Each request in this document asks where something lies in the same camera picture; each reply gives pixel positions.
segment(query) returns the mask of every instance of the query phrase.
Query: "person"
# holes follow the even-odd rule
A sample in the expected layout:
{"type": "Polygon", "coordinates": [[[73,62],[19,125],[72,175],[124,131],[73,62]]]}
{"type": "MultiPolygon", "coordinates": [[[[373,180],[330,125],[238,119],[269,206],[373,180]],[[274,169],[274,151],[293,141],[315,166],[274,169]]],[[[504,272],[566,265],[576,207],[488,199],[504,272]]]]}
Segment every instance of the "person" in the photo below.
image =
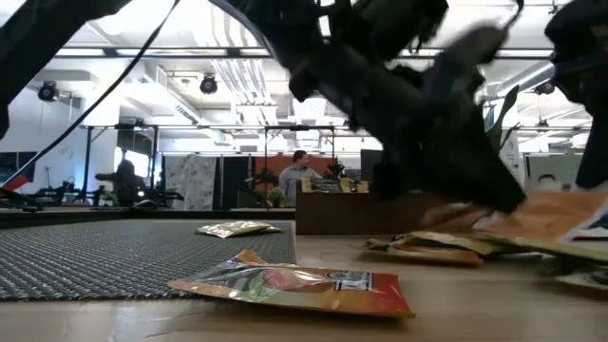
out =
{"type": "Polygon", "coordinates": [[[539,176],[537,184],[541,190],[560,191],[561,182],[552,174],[542,174],[539,176]]]}
{"type": "Polygon", "coordinates": [[[139,199],[139,191],[145,187],[143,179],[135,174],[135,165],[123,160],[118,164],[115,173],[97,174],[97,181],[111,181],[116,194],[116,200],[121,206],[130,207],[139,199]]]}
{"type": "Polygon", "coordinates": [[[285,205],[295,206],[297,181],[306,178],[321,178],[319,174],[308,167],[308,154],[297,150],[292,157],[293,164],[278,176],[278,187],[285,193],[285,205]]]}

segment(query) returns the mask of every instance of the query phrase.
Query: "patterned curtain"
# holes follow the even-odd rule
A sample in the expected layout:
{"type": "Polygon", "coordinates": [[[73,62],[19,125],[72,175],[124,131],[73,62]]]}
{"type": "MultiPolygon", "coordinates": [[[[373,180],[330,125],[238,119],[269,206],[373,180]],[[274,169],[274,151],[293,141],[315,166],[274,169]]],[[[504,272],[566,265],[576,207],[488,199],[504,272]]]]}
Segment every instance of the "patterned curtain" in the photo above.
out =
{"type": "Polygon", "coordinates": [[[165,157],[166,189],[177,191],[184,197],[184,201],[175,200],[172,209],[213,210],[216,160],[194,154],[165,157]]]}

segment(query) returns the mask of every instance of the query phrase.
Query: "table surface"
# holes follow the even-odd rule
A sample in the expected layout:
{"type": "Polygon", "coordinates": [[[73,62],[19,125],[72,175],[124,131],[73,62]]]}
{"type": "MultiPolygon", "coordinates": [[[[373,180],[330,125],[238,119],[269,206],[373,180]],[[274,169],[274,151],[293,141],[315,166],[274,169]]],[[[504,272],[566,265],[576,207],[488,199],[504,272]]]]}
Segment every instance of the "table surface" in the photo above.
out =
{"type": "Polygon", "coordinates": [[[298,264],[398,274],[417,318],[206,300],[2,303],[0,333],[10,342],[608,341],[606,298],[542,280],[530,258],[481,269],[404,264],[361,256],[352,246],[362,241],[298,237],[298,264]]]}

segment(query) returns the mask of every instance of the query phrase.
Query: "plastic packet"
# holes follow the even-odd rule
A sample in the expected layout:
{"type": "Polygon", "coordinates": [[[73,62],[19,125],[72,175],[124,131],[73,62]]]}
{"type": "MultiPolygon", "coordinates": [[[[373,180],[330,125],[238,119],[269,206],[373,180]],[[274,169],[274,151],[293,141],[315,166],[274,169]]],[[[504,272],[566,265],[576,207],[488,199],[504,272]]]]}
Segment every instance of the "plastic packet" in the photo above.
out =
{"type": "Polygon", "coordinates": [[[247,233],[276,233],[281,232],[280,228],[273,227],[268,223],[253,221],[234,221],[218,224],[206,225],[197,228],[197,234],[213,235],[220,238],[228,238],[247,233]]]}
{"type": "Polygon", "coordinates": [[[559,243],[556,241],[534,240],[521,237],[512,238],[487,236],[486,238],[522,247],[525,250],[531,252],[545,253],[556,257],[578,258],[587,261],[593,261],[596,263],[608,264],[608,253],[580,247],[577,245],[559,243]]]}
{"type": "Polygon", "coordinates": [[[397,275],[268,264],[244,251],[215,269],[174,280],[176,290],[343,314],[414,317],[397,275]]]}
{"type": "Polygon", "coordinates": [[[608,291],[608,271],[596,271],[573,275],[561,275],[555,278],[558,282],[583,288],[608,291]]]}
{"type": "Polygon", "coordinates": [[[483,256],[504,251],[504,247],[497,243],[473,237],[455,236],[435,232],[412,232],[409,235],[414,238],[435,241],[444,245],[458,246],[483,256]]]}
{"type": "Polygon", "coordinates": [[[484,263],[477,253],[455,248],[392,245],[387,248],[387,253],[391,256],[419,261],[433,261],[470,266],[478,266],[484,263]]]}
{"type": "Polygon", "coordinates": [[[495,217],[483,229],[500,238],[569,241],[606,212],[608,194],[536,192],[508,217],[495,217]]]}

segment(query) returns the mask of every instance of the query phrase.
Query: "black cable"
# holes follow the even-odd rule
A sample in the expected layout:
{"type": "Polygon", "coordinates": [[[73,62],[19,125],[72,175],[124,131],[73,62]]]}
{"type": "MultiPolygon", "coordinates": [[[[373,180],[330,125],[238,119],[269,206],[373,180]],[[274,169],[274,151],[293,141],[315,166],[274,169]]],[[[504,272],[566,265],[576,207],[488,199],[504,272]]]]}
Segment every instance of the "black cable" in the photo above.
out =
{"type": "Polygon", "coordinates": [[[97,99],[97,101],[91,107],[89,107],[78,119],[76,119],[76,121],[61,136],[59,136],[59,138],[57,138],[57,140],[52,142],[49,146],[47,146],[42,151],[38,152],[38,154],[36,154],[34,156],[34,158],[32,158],[31,160],[26,162],[26,164],[23,167],[21,167],[14,175],[10,176],[7,180],[5,180],[2,183],[2,186],[0,186],[0,187],[6,186],[8,183],[13,181],[17,177],[19,177],[21,174],[23,174],[25,171],[27,171],[30,167],[32,167],[36,162],[38,162],[41,158],[43,158],[46,155],[46,153],[51,151],[59,143],[61,143],[65,138],[67,138],[67,136],[74,129],[78,128],[78,126],[86,119],[86,117],[93,110],[95,110],[95,108],[97,108],[121,84],[121,82],[126,78],[126,76],[128,76],[128,74],[131,72],[131,70],[133,70],[135,65],[141,60],[141,58],[143,57],[145,52],[150,48],[150,46],[152,45],[152,43],[154,42],[156,37],[158,37],[159,33],[161,32],[162,27],[166,23],[167,19],[169,19],[169,16],[171,15],[173,10],[179,3],[180,3],[180,0],[173,1],[173,6],[169,10],[169,12],[165,15],[164,19],[162,19],[162,22],[156,27],[156,29],[154,29],[154,31],[152,32],[150,37],[145,41],[145,43],[142,46],[142,49],[140,49],[140,52],[138,52],[138,54],[133,58],[133,61],[131,61],[131,63],[123,71],[121,76],[119,76],[118,79],[116,79],[116,81],[114,81],[114,83],[105,91],[105,93],[102,94],[102,96],[100,96],[100,98],[97,99]]]}

